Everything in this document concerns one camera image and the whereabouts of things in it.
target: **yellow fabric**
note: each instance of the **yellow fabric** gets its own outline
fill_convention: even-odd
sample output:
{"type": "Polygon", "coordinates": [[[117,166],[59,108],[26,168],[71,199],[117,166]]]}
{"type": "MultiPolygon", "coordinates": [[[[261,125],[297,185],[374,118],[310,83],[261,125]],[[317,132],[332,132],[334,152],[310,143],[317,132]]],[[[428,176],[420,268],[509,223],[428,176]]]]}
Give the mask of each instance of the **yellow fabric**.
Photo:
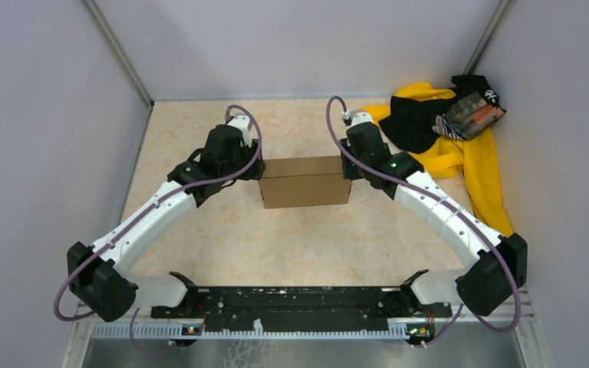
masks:
{"type": "MultiPolygon", "coordinates": [[[[436,90],[432,84],[423,82],[403,87],[394,96],[425,101],[453,98],[455,93],[447,89],[436,90]]],[[[391,114],[388,105],[365,106],[361,110],[370,113],[376,125],[391,114]]],[[[502,205],[498,155],[491,128],[484,129],[474,140],[451,140],[441,136],[426,152],[410,155],[436,179],[451,178],[463,172],[475,216],[504,236],[513,234],[514,229],[502,205]]]]}

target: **beige table surface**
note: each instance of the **beige table surface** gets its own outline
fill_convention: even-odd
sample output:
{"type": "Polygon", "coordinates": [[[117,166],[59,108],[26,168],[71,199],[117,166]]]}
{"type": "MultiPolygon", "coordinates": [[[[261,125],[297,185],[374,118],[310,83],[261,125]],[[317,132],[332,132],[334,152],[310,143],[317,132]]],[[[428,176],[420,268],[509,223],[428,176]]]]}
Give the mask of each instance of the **beige table surface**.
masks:
{"type": "MultiPolygon", "coordinates": [[[[349,99],[350,109],[385,99],[349,99]]],[[[155,105],[125,216],[241,104],[262,128],[266,159],[339,154],[328,135],[326,100],[159,102],[155,105]]],[[[337,116],[334,127],[344,135],[337,116]]],[[[396,147],[390,144],[393,151],[396,147]]],[[[462,177],[438,181],[471,209],[462,177]]],[[[256,182],[237,182],[177,222],[139,260],[135,274],[178,271],[199,285],[398,285],[422,268],[459,267],[448,245],[411,211],[364,181],[348,205],[263,208],[256,182]]]]}

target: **cardboard box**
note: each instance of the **cardboard box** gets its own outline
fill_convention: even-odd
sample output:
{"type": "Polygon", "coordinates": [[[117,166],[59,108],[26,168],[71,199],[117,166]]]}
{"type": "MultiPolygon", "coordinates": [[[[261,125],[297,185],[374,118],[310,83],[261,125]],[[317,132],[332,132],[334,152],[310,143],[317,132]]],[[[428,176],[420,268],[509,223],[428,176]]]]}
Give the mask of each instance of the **cardboard box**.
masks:
{"type": "Polygon", "coordinates": [[[267,159],[258,181],[266,209],[345,205],[351,181],[342,176],[339,156],[267,159]]]}

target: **black cloth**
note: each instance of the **black cloth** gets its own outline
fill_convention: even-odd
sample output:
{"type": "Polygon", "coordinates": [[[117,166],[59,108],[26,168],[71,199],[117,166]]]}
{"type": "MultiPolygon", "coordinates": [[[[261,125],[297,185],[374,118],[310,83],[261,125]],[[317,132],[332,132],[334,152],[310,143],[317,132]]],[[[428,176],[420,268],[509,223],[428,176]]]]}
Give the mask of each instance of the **black cloth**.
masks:
{"type": "MultiPolygon", "coordinates": [[[[465,138],[460,130],[453,129],[454,124],[446,122],[446,112],[461,107],[458,104],[460,100],[465,99],[464,101],[470,104],[472,96],[476,96],[478,100],[482,98],[485,103],[499,107],[497,95],[482,75],[456,75],[451,78],[451,81],[455,84],[452,90],[456,93],[451,99],[417,101],[392,96],[391,115],[382,119],[379,124],[385,136],[402,150],[413,153],[426,152],[440,135],[450,136],[453,139],[465,138]]],[[[458,121],[454,116],[455,114],[451,113],[448,116],[449,120],[458,121]]]]}

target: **box flap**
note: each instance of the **box flap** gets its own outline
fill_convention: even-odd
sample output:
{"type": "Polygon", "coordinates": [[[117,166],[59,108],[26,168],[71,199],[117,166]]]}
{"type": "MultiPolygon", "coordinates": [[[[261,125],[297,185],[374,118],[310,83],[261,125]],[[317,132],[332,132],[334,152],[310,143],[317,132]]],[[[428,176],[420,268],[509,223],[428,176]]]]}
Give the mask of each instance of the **box flap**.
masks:
{"type": "Polygon", "coordinates": [[[267,159],[263,179],[338,173],[342,173],[342,159],[339,156],[267,159]]]}

